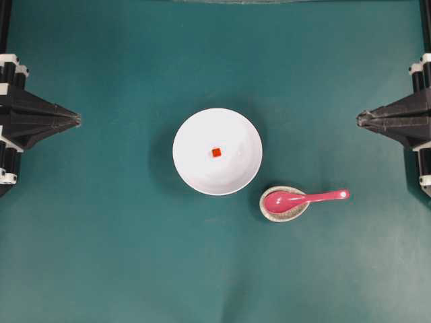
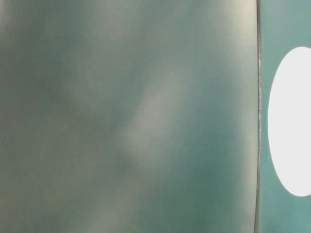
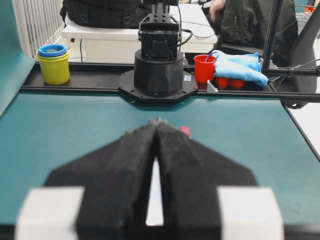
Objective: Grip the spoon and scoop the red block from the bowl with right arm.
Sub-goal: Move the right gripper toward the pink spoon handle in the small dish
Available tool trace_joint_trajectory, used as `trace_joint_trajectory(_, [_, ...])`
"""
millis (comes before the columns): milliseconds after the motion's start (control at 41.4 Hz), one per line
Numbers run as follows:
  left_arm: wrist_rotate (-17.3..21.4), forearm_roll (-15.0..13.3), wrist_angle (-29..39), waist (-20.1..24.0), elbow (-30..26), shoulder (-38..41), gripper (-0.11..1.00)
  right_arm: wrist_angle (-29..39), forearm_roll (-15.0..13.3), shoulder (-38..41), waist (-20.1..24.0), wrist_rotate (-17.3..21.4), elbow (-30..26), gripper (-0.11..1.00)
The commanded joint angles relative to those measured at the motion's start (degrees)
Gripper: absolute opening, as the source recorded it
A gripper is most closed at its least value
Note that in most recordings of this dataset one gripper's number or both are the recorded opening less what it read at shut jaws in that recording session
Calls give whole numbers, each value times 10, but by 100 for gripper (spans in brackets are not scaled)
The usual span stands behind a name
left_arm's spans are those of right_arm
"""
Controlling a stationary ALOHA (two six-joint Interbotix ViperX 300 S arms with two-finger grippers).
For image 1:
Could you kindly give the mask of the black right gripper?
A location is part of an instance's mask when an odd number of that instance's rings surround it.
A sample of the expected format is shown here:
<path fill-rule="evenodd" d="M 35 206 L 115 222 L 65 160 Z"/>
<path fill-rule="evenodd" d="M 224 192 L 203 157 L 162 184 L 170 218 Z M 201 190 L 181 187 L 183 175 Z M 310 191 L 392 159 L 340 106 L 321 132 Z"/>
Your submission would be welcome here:
<path fill-rule="evenodd" d="M 400 142 L 414 151 L 418 161 L 418 184 L 430 195 L 430 53 L 409 68 L 413 94 L 356 117 L 357 125 Z"/>

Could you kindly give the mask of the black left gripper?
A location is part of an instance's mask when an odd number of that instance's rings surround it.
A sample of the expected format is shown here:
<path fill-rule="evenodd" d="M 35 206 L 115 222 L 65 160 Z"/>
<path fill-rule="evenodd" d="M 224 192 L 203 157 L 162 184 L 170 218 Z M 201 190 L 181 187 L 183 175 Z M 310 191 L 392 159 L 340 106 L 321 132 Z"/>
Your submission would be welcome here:
<path fill-rule="evenodd" d="M 28 76 L 15 54 L 1 55 L 1 196 L 17 184 L 25 151 L 81 124 L 79 114 L 27 92 Z"/>

